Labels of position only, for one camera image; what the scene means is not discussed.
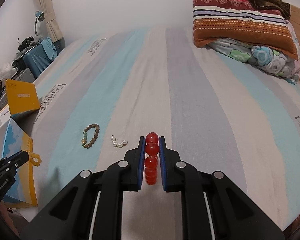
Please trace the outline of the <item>white pearl earrings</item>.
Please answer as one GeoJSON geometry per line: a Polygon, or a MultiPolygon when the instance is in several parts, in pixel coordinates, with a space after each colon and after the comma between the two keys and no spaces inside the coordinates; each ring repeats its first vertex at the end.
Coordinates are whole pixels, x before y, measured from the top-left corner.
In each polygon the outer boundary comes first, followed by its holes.
{"type": "Polygon", "coordinates": [[[112,135],[110,137],[110,140],[111,140],[113,147],[115,147],[115,148],[123,148],[128,144],[128,141],[126,139],[119,141],[119,140],[117,140],[117,138],[114,135],[112,135]]]}

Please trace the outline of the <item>blue yellow cardboard box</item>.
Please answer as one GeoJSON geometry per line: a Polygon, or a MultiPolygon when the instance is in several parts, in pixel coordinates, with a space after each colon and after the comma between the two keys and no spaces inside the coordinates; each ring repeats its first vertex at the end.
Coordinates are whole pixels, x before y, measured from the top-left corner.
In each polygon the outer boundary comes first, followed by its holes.
{"type": "Polygon", "coordinates": [[[9,106],[9,119],[2,143],[2,157],[10,157],[19,152],[26,151],[29,154],[29,161],[17,169],[15,182],[4,196],[4,202],[10,208],[26,208],[38,205],[34,187],[33,168],[40,166],[40,155],[33,152],[33,139],[18,124],[17,121],[40,109],[38,98],[33,98],[34,103],[30,106],[34,109],[13,114],[9,106]]]}

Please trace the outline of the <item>striped bed sheet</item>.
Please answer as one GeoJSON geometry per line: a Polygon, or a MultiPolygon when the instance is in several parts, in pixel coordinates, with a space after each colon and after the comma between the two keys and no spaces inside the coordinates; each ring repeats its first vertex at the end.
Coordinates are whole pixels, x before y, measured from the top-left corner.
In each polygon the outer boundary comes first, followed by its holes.
{"type": "Polygon", "coordinates": [[[36,80],[38,206],[81,170],[123,158],[110,137],[149,132],[203,172],[223,171],[280,228],[300,214],[300,84],[210,48],[190,29],[139,29],[68,45],[36,80]]]}

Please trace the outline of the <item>grey suitcase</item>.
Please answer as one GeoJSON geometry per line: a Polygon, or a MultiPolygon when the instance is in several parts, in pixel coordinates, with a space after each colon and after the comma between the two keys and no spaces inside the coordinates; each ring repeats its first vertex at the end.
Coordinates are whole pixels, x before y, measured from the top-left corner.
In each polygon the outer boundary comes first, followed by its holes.
{"type": "Polygon", "coordinates": [[[30,104],[37,98],[34,75],[29,68],[18,71],[11,79],[0,81],[0,112],[8,105],[13,114],[34,109],[30,104]]]}

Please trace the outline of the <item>white plastic bag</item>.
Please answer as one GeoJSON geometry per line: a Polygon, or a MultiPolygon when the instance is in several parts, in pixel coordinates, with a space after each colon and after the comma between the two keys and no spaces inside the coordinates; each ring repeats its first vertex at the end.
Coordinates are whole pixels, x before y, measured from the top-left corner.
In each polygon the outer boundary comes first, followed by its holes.
{"type": "Polygon", "coordinates": [[[4,62],[2,67],[0,68],[0,80],[5,81],[7,79],[11,79],[17,70],[12,67],[12,65],[8,62],[4,62]]]}

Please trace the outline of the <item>teal suitcase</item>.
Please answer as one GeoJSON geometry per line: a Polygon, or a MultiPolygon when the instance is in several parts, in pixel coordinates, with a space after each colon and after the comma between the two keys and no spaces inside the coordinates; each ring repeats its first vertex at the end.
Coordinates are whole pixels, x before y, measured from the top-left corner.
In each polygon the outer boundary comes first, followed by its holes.
{"type": "Polygon", "coordinates": [[[46,56],[41,44],[28,50],[22,56],[22,59],[26,68],[29,68],[35,79],[53,62],[46,56]]]}

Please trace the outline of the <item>dark clothes pile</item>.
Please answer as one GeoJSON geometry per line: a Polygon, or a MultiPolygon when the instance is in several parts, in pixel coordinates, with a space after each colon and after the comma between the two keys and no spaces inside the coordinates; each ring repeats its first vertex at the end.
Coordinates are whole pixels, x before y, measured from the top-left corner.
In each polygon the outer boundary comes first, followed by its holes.
{"type": "Polygon", "coordinates": [[[23,42],[21,42],[21,44],[19,44],[18,47],[18,52],[19,53],[25,53],[28,50],[36,47],[38,44],[40,44],[40,42],[43,41],[43,37],[41,36],[35,36],[35,37],[28,37],[25,40],[23,40],[23,42]]]}

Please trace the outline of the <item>light blue cloth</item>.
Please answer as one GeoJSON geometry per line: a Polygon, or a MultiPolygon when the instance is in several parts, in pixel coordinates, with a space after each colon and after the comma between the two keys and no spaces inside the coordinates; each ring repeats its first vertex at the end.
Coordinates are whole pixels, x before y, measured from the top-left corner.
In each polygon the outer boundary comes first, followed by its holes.
{"type": "Polygon", "coordinates": [[[54,61],[57,57],[57,49],[55,45],[53,44],[50,37],[47,37],[42,40],[40,43],[43,46],[43,49],[46,53],[46,56],[49,58],[50,61],[54,61]]]}

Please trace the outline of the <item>striped red orange pillow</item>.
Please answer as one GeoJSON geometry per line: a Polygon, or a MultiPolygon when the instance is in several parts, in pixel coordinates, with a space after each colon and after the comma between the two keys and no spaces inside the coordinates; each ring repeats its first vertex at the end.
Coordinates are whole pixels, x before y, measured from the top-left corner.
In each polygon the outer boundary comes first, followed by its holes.
{"type": "Polygon", "coordinates": [[[232,38],[267,46],[296,60],[298,51],[278,10],[256,10],[248,0],[193,0],[193,39],[198,48],[232,38]]]}

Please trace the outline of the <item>floral quilt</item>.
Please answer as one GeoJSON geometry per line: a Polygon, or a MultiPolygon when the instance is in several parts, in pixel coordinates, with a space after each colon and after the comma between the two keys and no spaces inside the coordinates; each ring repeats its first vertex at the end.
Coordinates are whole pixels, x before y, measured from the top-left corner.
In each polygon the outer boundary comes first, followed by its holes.
{"type": "Polygon", "coordinates": [[[279,50],[262,45],[250,45],[231,38],[219,38],[208,46],[236,61],[248,63],[270,75],[297,84],[300,79],[300,45],[292,24],[289,21],[286,21],[286,24],[297,50],[297,60],[279,50]]]}

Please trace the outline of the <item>blue desk lamp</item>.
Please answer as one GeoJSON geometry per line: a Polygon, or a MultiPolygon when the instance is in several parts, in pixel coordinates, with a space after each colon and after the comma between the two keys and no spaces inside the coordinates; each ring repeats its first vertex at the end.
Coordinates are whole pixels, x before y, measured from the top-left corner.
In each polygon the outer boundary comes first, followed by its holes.
{"type": "Polygon", "coordinates": [[[43,20],[45,20],[45,16],[44,16],[44,12],[43,11],[36,11],[34,13],[36,19],[35,19],[35,23],[34,23],[34,33],[36,36],[38,36],[38,31],[37,31],[37,25],[38,22],[42,22],[43,20]]]}

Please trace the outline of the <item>beige curtain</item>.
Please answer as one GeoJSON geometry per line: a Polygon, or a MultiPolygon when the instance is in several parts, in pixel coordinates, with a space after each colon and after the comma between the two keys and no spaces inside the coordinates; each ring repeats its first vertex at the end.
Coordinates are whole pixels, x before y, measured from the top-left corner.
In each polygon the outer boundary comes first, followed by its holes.
{"type": "Polygon", "coordinates": [[[44,13],[47,33],[53,42],[57,42],[63,38],[62,31],[56,20],[55,11],[52,0],[37,0],[41,11],[44,13]]]}

